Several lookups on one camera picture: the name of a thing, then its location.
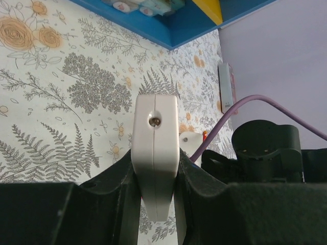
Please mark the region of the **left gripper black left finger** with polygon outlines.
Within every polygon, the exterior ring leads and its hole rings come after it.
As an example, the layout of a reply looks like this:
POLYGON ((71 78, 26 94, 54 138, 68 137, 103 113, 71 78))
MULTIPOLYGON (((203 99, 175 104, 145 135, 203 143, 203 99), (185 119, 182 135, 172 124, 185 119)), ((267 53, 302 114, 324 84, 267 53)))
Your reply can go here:
POLYGON ((141 195, 130 153, 81 185, 1 185, 1 244, 137 244, 141 195))

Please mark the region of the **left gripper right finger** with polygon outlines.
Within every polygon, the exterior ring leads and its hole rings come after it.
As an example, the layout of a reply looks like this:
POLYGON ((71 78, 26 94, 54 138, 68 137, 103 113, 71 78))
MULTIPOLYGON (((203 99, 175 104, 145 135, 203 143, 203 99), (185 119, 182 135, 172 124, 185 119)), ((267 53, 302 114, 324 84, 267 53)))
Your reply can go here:
POLYGON ((179 244, 326 244, 326 185, 224 184, 180 154, 179 244))

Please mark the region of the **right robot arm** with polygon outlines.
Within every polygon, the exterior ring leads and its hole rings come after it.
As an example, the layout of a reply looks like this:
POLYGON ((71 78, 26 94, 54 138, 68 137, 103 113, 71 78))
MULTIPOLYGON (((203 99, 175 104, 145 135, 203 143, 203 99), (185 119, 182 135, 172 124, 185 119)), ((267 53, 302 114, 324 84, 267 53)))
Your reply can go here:
POLYGON ((234 131, 231 143, 236 159, 202 154, 202 169, 223 183, 326 183, 326 149, 301 149, 295 126, 253 120, 234 131))

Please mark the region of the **white remote control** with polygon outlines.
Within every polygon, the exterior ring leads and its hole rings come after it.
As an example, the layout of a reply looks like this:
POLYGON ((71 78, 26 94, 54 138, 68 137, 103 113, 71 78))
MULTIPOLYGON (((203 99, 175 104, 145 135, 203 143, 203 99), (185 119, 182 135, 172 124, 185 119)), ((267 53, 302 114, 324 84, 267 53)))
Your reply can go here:
POLYGON ((136 98, 131 161, 148 219, 168 219, 180 158, 177 97, 136 98))

